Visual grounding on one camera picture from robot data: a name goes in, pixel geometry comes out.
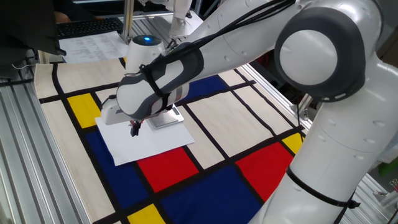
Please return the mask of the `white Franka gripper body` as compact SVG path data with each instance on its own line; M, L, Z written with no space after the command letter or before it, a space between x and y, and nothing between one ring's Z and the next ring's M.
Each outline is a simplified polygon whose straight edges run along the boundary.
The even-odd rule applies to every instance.
M115 96L109 96L101 104L101 119L104 124L112 125L130 121L131 117L121 110Z

